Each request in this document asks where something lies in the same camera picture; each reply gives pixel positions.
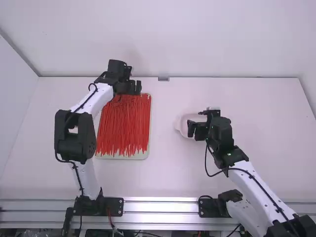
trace red plastic straw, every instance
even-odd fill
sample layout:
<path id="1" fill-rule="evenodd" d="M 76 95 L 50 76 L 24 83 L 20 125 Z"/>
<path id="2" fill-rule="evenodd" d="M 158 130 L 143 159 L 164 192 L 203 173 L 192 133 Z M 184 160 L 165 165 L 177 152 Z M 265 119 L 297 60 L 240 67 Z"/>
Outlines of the red plastic straw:
<path id="1" fill-rule="evenodd" d="M 96 153 L 131 157 L 145 153 L 150 133 L 149 94 L 117 95 L 102 109 Z"/>

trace white wall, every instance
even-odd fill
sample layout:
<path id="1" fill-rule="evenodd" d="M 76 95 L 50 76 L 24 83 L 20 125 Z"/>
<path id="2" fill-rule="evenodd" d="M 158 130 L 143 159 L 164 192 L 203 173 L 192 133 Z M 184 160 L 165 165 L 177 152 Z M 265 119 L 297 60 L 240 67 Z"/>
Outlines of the white wall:
<path id="1" fill-rule="evenodd" d="M 315 0 L 2 0 L 0 28 L 43 76 L 294 76 L 316 112 Z"/>
<path id="2" fill-rule="evenodd" d="M 38 76 L 1 35 L 0 81 L 1 177 L 38 81 Z"/>

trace metal extrusion rail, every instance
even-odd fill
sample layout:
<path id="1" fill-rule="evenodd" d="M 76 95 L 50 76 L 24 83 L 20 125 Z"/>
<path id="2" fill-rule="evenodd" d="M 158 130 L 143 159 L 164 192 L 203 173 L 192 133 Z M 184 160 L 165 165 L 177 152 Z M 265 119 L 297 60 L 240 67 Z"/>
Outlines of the metal extrusion rail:
<path id="1" fill-rule="evenodd" d="M 200 218 L 197 198 L 125 197 L 124 214 L 114 217 L 120 229 L 232 231 L 232 218 Z M 0 228 L 62 228 L 67 207 L 74 200 L 0 199 Z M 309 214 L 316 222 L 316 202 L 285 202 L 299 215 Z M 83 217 L 82 229 L 111 229 L 107 217 Z M 71 228 L 79 228 L 74 217 Z"/>

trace wire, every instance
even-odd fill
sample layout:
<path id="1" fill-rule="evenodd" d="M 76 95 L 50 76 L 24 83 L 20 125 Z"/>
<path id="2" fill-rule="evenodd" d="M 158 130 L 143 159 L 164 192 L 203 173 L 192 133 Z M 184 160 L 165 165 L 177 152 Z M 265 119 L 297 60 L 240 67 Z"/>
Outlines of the wire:
<path id="1" fill-rule="evenodd" d="M 141 232 L 142 230 L 139 230 L 139 232 L 137 232 L 134 237 L 138 236 L 138 234 Z"/>
<path id="2" fill-rule="evenodd" d="M 64 125 L 64 128 L 62 129 L 62 131 L 65 130 L 65 128 L 67 127 L 69 121 L 71 120 L 71 118 L 73 116 L 75 116 L 76 112 L 80 109 L 82 109 L 84 107 L 84 105 L 89 101 L 89 99 L 91 99 L 91 97 L 96 93 L 98 92 L 98 87 L 95 83 L 90 83 L 89 86 L 88 86 L 88 90 L 90 91 L 90 86 L 93 85 L 95 87 L 94 91 L 91 93 L 91 95 L 88 96 L 88 98 L 78 107 L 76 108 L 72 114 L 67 118 L 67 120 L 65 121 L 65 125 Z M 76 177 L 77 177 L 77 180 L 78 180 L 78 183 L 79 183 L 79 190 L 81 191 L 81 196 L 83 197 L 83 187 L 82 187 L 82 183 L 81 183 L 81 180 L 80 180 L 80 177 L 79 177 L 79 172 L 78 172 L 78 166 L 76 166 L 76 164 L 73 162 L 73 161 L 70 161 L 70 160 L 62 160 L 62 159 L 59 159 L 58 158 L 58 155 L 57 155 L 57 151 L 55 149 L 55 158 L 57 161 L 59 161 L 60 163 L 70 163 L 73 165 L 72 169 L 75 170 L 75 173 L 76 173 Z M 79 233 L 81 232 L 81 228 L 82 228 L 82 215 L 80 215 L 80 227 L 79 227 Z"/>
<path id="3" fill-rule="evenodd" d="M 213 158 L 215 158 L 215 157 L 214 157 L 214 154 L 211 152 L 211 150 L 210 150 L 210 148 L 209 148 L 208 142 L 206 141 L 206 149 L 205 149 L 205 171 L 206 171 L 206 174 L 207 174 L 209 177 L 214 177 L 214 176 L 220 174 L 221 172 L 223 172 L 224 170 L 221 170 L 221 171 L 219 171 L 219 172 L 217 172 L 217 173 L 215 173 L 215 174 L 213 174 L 213 175 L 209 175 L 209 173 L 207 172 L 207 167 L 206 167 L 206 154 L 207 154 L 207 150 L 209 150 L 209 152 L 211 153 L 211 155 L 213 156 Z M 227 171 L 228 171 L 228 170 L 238 170 L 238 171 L 242 171 L 242 172 L 246 173 L 247 175 L 249 175 L 249 178 L 250 178 L 250 179 L 253 179 L 253 180 L 257 183 L 257 185 L 261 188 L 261 190 L 266 194 L 266 196 L 270 199 L 270 201 L 271 201 L 271 202 L 273 203 L 273 205 L 276 207 L 277 211 L 278 211 L 279 213 L 281 213 L 281 215 L 284 217 L 284 219 L 288 222 L 288 224 L 289 224 L 290 228 L 292 229 L 293 233 L 294 233 L 297 237 L 299 237 L 297 231 L 294 229 L 292 223 L 289 221 L 289 219 L 288 219 L 287 216 L 285 215 L 285 213 L 284 213 L 284 211 L 282 210 L 282 208 L 279 207 L 279 205 L 273 200 L 273 198 L 270 196 L 270 194 L 264 189 L 264 187 L 262 187 L 262 185 L 259 183 L 259 181 L 258 181 L 252 174 L 250 174 L 248 171 L 246 171 L 246 170 L 244 170 L 244 169 L 240 169 L 240 168 L 229 168 L 229 167 L 228 167 L 226 170 L 227 170 Z"/>
<path id="4" fill-rule="evenodd" d="M 212 174 L 212 175 L 210 175 L 210 174 L 208 173 L 207 167 L 206 167 L 206 157 L 207 157 L 207 149 L 208 149 L 208 148 L 209 148 L 209 147 L 208 147 L 208 143 L 206 142 L 205 156 L 204 156 L 204 168 L 205 168 L 205 172 L 206 172 L 206 174 L 207 174 L 208 177 L 214 177 L 214 176 L 216 176 L 216 175 L 218 175 L 218 174 L 220 174 L 220 173 L 222 173 L 222 172 L 224 172 L 224 171 L 221 170 L 221 171 L 218 171 L 217 173 Z"/>
<path id="5" fill-rule="evenodd" d="M 236 228 L 235 228 L 229 235 L 227 235 L 226 237 L 231 236 L 240 226 L 241 226 L 241 224 L 238 224 L 238 225 L 236 226 Z"/>
<path id="6" fill-rule="evenodd" d="M 150 236 L 155 236 L 155 237 L 162 237 L 162 236 L 158 236 L 149 232 L 132 232 L 132 233 L 138 233 L 138 234 L 143 234 L 143 235 L 150 235 Z"/>
<path id="7" fill-rule="evenodd" d="M 201 198 L 209 198 L 209 199 L 213 199 L 211 196 L 209 195 L 202 195 L 200 196 L 198 199 L 201 199 Z"/>

